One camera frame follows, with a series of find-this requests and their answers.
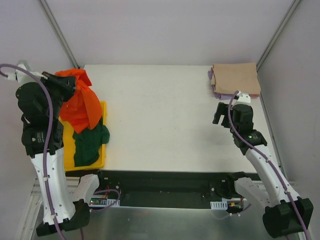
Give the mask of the orange t-shirt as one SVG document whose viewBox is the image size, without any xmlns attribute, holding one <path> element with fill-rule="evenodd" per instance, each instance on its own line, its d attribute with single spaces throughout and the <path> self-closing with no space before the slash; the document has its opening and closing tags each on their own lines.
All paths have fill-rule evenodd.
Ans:
<svg viewBox="0 0 320 240">
<path fill-rule="evenodd" d="M 84 69 L 68 69 L 55 73 L 59 77 L 75 77 L 74 95 L 62 104 L 60 118 L 68 122 L 76 133 L 94 129 L 102 117 L 102 107 Z"/>
</svg>

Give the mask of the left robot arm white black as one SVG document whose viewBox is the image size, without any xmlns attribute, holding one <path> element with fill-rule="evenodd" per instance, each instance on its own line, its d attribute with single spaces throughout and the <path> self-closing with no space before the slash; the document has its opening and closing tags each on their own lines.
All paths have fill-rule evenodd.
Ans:
<svg viewBox="0 0 320 240">
<path fill-rule="evenodd" d="M 105 191 L 96 174 L 80 178 L 74 193 L 68 188 L 64 167 L 64 126 L 59 120 L 63 103 L 75 93 L 73 76 L 48 72 L 28 73 L 33 80 L 20 86 L 15 96 L 23 112 L 21 142 L 34 166 L 43 202 L 43 220 L 36 227 L 39 237 L 82 230 L 90 222 L 90 200 Z"/>
</svg>

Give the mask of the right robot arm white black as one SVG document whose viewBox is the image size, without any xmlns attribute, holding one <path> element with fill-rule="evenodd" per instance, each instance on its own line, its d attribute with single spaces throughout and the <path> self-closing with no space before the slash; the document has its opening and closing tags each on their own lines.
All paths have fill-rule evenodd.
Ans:
<svg viewBox="0 0 320 240">
<path fill-rule="evenodd" d="M 305 233 L 314 206 L 309 198 L 302 198 L 273 163 L 267 141 L 254 129 L 253 109 L 248 104 L 218 103 L 213 124 L 230 130 L 234 144 L 255 168 L 265 190 L 253 183 L 243 171 L 228 174 L 215 192 L 218 196 L 231 199 L 238 195 L 256 207 L 262 216 L 263 225 L 272 238 L 295 233 Z"/>
</svg>

